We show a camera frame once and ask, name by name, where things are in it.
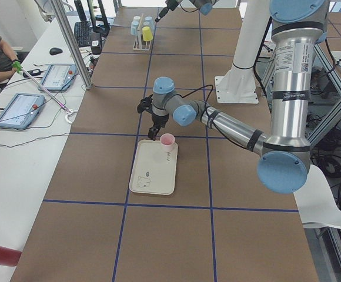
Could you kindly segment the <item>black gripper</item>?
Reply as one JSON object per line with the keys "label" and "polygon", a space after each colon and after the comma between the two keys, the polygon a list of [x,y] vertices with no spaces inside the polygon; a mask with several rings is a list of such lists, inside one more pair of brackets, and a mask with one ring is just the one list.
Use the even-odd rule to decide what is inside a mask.
{"label": "black gripper", "polygon": [[148,130],[148,138],[150,138],[150,140],[155,140],[160,128],[164,128],[166,126],[166,123],[169,120],[169,113],[165,109],[160,109],[155,106],[152,95],[141,99],[136,110],[139,114],[143,112],[151,114],[153,126]]}
{"label": "black gripper", "polygon": [[166,0],[166,7],[164,7],[157,15],[157,17],[155,18],[155,22],[159,22],[168,13],[169,9],[175,10],[181,2],[182,0]]}

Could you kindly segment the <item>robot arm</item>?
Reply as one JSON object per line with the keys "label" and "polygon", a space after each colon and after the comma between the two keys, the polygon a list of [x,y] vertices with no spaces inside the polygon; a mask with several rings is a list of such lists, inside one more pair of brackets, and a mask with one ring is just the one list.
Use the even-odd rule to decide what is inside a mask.
{"label": "robot arm", "polygon": [[315,46],[327,34],[328,1],[249,1],[232,67],[215,79],[225,103],[256,100],[254,73],[267,33],[275,43],[270,134],[267,135],[210,106],[178,94],[171,78],[157,78],[153,92],[137,111],[148,112],[154,139],[169,118],[181,126],[198,120],[235,145],[260,156],[260,181],[278,193],[301,188],[310,168],[306,118]]}
{"label": "robot arm", "polygon": [[[182,0],[169,0],[165,1],[166,6],[160,11],[158,16],[155,18],[155,22],[159,22],[168,12],[169,10],[174,11]],[[190,1],[194,7],[201,12],[203,15],[207,15],[213,8],[214,4],[218,1],[212,0],[192,0]]]}

